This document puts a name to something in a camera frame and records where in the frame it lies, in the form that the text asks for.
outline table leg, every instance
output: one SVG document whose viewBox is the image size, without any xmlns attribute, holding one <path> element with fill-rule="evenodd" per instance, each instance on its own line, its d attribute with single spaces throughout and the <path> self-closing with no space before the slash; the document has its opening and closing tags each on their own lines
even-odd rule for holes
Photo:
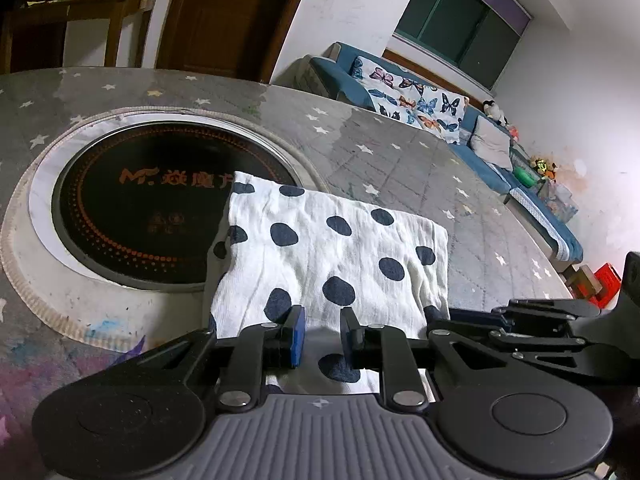
<svg viewBox="0 0 640 480">
<path fill-rule="evenodd" d="M 140 21 L 140 31 L 138 33 L 138 47 L 136 49 L 136 63 L 134 67 L 141 68 L 142 67 L 142 58 L 145 54 L 145 45 L 146 45 L 146 34 L 149 31 L 149 20 L 151 20 L 151 10 L 145 10 L 142 13 L 142 20 Z"/>
<path fill-rule="evenodd" d="M 107 47 L 104 51 L 104 65 L 116 66 L 118 59 L 118 47 L 120 46 L 120 34 L 122 33 L 122 21 L 124 20 L 124 2 L 113 6 L 107 32 Z"/>
<path fill-rule="evenodd" d="M 7 12 L 2 20 L 2 36 L 0 36 L 0 74 L 11 73 L 11 49 L 14 32 L 11 26 L 11 15 Z"/>
</svg>

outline pink butterfly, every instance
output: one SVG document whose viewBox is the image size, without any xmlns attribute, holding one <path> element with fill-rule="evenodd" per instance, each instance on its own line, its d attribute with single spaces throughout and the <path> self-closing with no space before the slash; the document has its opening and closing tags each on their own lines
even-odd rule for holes
<svg viewBox="0 0 640 480">
<path fill-rule="evenodd" d="M 391 74 L 385 73 L 380 67 L 376 67 L 376 70 L 373 74 L 369 76 L 372 79 L 380 79 L 385 85 L 393 88 L 394 87 L 394 77 Z"/>
</svg>

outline door frame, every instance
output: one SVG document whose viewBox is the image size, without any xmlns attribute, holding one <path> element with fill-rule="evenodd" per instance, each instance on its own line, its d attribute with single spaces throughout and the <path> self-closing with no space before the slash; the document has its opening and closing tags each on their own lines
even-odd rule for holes
<svg viewBox="0 0 640 480">
<path fill-rule="evenodd" d="M 185 0 L 171 0 L 169 3 L 169 9 L 164 22 L 164 29 L 162 30 L 162 38 L 160 41 L 160 48 L 158 51 L 158 59 L 156 60 L 156 68 L 171 68 L 170 59 L 171 53 L 174 48 L 174 38 L 178 29 L 178 22 L 180 20 L 180 14 L 184 6 Z M 287 0 L 280 19 L 273 32 L 273 36 L 267 47 L 267 52 L 264 56 L 260 71 L 258 74 L 258 81 L 261 83 L 269 83 L 271 75 L 273 75 L 273 69 L 276 66 L 278 56 L 282 50 L 282 45 L 287 37 L 293 17 L 296 15 L 300 0 Z"/>
</svg>

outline window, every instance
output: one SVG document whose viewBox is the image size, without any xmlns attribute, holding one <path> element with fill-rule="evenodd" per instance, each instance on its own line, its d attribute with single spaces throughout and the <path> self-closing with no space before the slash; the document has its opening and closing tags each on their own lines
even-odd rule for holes
<svg viewBox="0 0 640 480">
<path fill-rule="evenodd" d="M 482 0 L 410 0 L 396 32 L 489 89 L 520 39 Z"/>
</svg>

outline gray ribbed plate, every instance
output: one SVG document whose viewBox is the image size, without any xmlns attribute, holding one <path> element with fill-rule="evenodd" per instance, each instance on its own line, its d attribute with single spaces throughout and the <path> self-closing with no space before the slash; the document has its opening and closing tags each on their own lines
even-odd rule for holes
<svg viewBox="0 0 640 480">
<path fill-rule="evenodd" d="M 145 480 L 396 478 L 493 477 L 451 456 L 419 416 L 388 412 L 367 394 L 270 395 L 252 412 L 220 416 L 190 453 Z"/>
</svg>

